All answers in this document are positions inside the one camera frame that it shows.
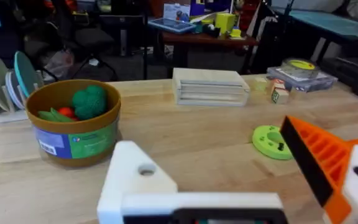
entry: green disc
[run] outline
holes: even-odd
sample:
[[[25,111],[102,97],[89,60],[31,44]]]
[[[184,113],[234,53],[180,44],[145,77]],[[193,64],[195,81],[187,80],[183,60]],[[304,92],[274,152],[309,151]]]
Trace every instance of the green disc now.
[[[262,125],[255,129],[252,135],[254,146],[272,159],[292,159],[292,154],[277,126]]]

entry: tape roll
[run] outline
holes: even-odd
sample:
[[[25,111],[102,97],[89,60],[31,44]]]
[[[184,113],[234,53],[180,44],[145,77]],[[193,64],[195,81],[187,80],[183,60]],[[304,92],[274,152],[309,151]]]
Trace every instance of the tape roll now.
[[[263,125],[256,128],[252,143],[262,154],[272,159],[289,160],[293,157],[277,126]]]
[[[315,78],[320,71],[315,63],[298,58],[285,59],[281,69],[289,75],[299,78]]]

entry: gray carpet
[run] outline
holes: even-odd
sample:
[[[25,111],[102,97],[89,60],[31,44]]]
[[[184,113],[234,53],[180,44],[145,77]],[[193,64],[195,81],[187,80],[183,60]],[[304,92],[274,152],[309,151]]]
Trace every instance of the gray carpet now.
[[[120,81],[143,79],[142,55],[131,57],[104,56],[103,60],[113,66]],[[190,68],[215,69],[215,70],[238,70],[241,68],[244,57],[236,56],[233,52],[200,52],[191,51],[188,56]],[[73,66],[71,71],[76,70],[79,64]],[[167,69],[163,66],[148,66],[148,79],[167,78]],[[86,78],[99,81],[109,81],[112,72],[107,67],[95,67],[86,64],[75,78]]]

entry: yellow box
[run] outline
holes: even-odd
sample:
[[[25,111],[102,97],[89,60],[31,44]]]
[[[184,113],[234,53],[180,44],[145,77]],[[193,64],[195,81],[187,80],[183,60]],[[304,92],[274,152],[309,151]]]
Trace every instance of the yellow box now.
[[[217,13],[215,20],[215,27],[221,28],[221,34],[225,34],[226,32],[231,32],[234,26],[235,15],[230,13]]]

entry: red object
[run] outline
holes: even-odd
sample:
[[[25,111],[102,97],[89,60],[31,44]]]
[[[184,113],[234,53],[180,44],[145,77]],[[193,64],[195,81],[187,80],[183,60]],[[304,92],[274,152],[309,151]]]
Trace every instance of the red object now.
[[[252,21],[252,18],[258,9],[260,0],[245,0],[240,11],[240,30],[246,31],[249,27],[249,24]]]
[[[60,108],[58,110],[58,112],[68,118],[71,118],[71,119],[74,119],[76,118],[75,117],[75,114],[74,114],[74,110],[70,107],[64,107],[64,108]]]

